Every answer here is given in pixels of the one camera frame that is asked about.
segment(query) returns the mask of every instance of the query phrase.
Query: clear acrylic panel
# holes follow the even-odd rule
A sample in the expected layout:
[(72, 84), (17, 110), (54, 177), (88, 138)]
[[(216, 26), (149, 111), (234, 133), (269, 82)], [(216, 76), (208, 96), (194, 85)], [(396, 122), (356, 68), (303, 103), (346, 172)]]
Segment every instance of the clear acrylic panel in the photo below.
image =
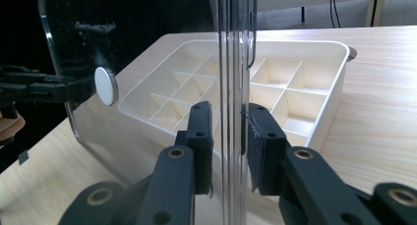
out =
[(210, 102), (213, 196), (196, 196), (197, 224), (246, 223), (254, 2), (38, 0), (74, 134), (125, 186)]

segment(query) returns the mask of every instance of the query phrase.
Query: light wood tabletop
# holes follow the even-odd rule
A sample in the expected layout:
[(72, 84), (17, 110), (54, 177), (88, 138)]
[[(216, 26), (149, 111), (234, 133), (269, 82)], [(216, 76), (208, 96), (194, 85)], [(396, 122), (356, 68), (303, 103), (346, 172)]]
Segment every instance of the light wood tabletop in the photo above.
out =
[[(345, 183), (367, 193), (381, 182), (417, 188), (417, 27), (260, 31), (258, 38), (335, 40), (355, 48), (321, 154)], [(84, 188), (115, 180), (75, 140), (68, 120), (29, 155), (0, 175), (2, 224), (56, 224)], [(265, 206), (278, 210), (276, 203)], [(251, 216), (248, 224), (278, 224), (267, 217)]]

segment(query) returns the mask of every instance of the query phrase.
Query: dark background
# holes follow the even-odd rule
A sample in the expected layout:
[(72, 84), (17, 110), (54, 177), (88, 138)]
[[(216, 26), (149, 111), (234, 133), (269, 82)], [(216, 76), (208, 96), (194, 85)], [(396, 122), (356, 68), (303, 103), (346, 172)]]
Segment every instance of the dark background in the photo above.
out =
[[(0, 65), (22, 65), (55, 74), (37, 11), (37, 0), (0, 0)], [(67, 117), (63, 104), (17, 104), (25, 127), (0, 149), (0, 172)]]

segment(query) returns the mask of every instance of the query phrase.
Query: white plastic tray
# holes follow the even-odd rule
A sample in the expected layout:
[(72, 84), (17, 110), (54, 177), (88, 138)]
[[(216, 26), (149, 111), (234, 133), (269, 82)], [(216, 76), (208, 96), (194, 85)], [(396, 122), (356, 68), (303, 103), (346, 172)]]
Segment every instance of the white plastic tray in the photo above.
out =
[[(119, 111), (175, 139), (190, 107), (209, 100), (219, 137), (218, 54), (200, 40), (179, 46), (119, 104)], [(251, 68), (250, 101), (264, 105), (292, 145), (320, 150), (340, 100), (349, 49), (333, 41), (259, 41)]]

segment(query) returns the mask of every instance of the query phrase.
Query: black cable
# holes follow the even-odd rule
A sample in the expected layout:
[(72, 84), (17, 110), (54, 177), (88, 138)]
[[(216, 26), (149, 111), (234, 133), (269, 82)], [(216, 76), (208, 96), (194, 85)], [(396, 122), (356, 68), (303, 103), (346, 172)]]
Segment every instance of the black cable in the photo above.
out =
[(333, 28), (335, 28), (334, 26), (334, 21), (333, 21), (333, 12), (332, 12), (332, 6), (331, 4), (333, 3), (332, 0), (330, 0), (330, 19), (331, 19), (331, 24), (333, 25)]
[(341, 28), (340, 21), (338, 19), (337, 9), (336, 9), (336, 0), (333, 0), (333, 7), (334, 7), (334, 13), (336, 14), (336, 18), (337, 18), (337, 23), (338, 23), (339, 27)]
[(337, 14), (337, 9), (336, 9), (336, 1), (335, 0), (330, 0), (330, 19), (331, 19), (331, 24), (333, 25), (333, 28), (335, 28), (334, 20), (333, 20), (333, 12), (332, 12), (333, 8), (334, 8), (334, 13), (335, 13), (335, 16), (336, 16), (336, 19), (337, 19), (338, 27), (341, 28), (340, 20), (339, 20), (339, 17), (338, 17), (338, 14)]

